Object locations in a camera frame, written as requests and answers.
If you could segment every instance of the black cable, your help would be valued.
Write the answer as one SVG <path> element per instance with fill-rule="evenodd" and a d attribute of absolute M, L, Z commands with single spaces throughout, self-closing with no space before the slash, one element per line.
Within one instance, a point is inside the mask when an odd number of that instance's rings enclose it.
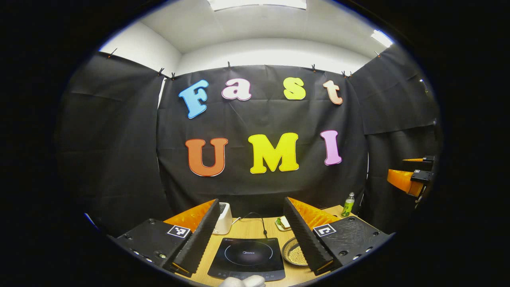
<path fill-rule="evenodd" d="M 264 219 L 262 219 L 262 215 L 260 215 L 260 214 L 258 214 L 258 213 L 256 213 L 256 212 L 250 212 L 250 213 L 248 213 L 247 215 L 245 215 L 245 216 L 244 216 L 243 218 L 241 218 L 241 219 L 245 219 L 248 215 L 250 215 L 250 214 L 252 214 L 252 213 L 257 214 L 257 215 L 260 217 L 260 220 L 262 220 L 262 227 L 264 228 L 264 236 L 267 238 L 266 225 L 264 225 Z"/>

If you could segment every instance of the black cloth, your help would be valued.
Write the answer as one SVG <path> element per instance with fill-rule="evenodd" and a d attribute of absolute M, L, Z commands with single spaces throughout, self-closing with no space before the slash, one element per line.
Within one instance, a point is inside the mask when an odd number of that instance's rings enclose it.
<path fill-rule="evenodd" d="M 163 77 L 97 52 L 69 82 L 56 131 L 63 187 L 112 236 L 170 209 L 156 157 L 156 114 Z"/>
<path fill-rule="evenodd" d="M 283 80 L 299 77 L 306 96 L 287 100 Z M 221 96 L 229 79 L 251 83 L 251 99 L 227 100 Z M 206 80 L 207 109 L 193 119 L 178 94 Z M 327 80 L 340 87 L 343 104 L 333 104 L 322 86 Z M 326 166 L 326 148 L 320 132 L 338 132 L 342 162 Z M 253 146 L 248 137 L 265 134 L 276 147 L 282 134 L 297 133 L 299 169 L 251 174 Z M 188 167 L 185 141 L 203 139 L 203 163 L 214 163 L 212 138 L 226 138 L 225 169 L 215 177 L 201 177 Z M 258 212 L 263 217 L 281 216 L 286 196 L 318 208 L 343 204 L 350 192 L 361 198 L 366 180 L 367 147 L 358 99 L 342 75 L 290 66 L 235 66 L 181 75 L 167 80 L 158 110 L 158 159 L 162 182 L 174 213 L 218 198 L 229 202 L 234 217 Z"/>
<path fill-rule="evenodd" d="M 439 110 L 414 60 L 397 45 L 357 70 L 350 82 L 360 100 L 365 134 L 432 125 Z"/>
<path fill-rule="evenodd" d="M 399 230 L 415 210 L 417 198 L 387 181 L 388 169 L 402 170 L 402 160 L 435 155 L 434 126 L 367 135 L 369 171 L 361 218 L 384 231 Z"/>

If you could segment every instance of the black induction cooktop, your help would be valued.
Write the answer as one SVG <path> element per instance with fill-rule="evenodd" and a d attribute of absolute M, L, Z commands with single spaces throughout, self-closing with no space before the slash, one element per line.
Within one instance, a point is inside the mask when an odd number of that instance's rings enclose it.
<path fill-rule="evenodd" d="M 248 278 L 261 275 L 266 281 L 285 278 L 277 238 L 224 238 L 207 272 L 217 278 Z"/>

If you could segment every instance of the metal bowl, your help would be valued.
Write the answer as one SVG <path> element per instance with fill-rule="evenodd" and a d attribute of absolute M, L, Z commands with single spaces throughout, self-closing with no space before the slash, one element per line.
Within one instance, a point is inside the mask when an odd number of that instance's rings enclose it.
<path fill-rule="evenodd" d="M 298 264 L 289 259 L 289 254 L 292 250 L 299 247 L 299 243 L 297 242 L 297 239 L 291 238 L 287 243 L 285 243 L 284 247 L 282 248 L 282 255 L 285 261 L 287 261 L 290 264 L 297 265 L 297 266 L 308 266 L 308 264 Z"/>

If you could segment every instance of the green beverage bottle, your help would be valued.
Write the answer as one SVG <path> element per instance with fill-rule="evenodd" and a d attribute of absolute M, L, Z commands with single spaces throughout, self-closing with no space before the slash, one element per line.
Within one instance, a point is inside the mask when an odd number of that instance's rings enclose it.
<path fill-rule="evenodd" d="M 349 193 L 349 197 L 345 200 L 344 212 L 342 212 L 342 217 L 347 217 L 352 210 L 352 206 L 354 205 L 354 193 Z"/>

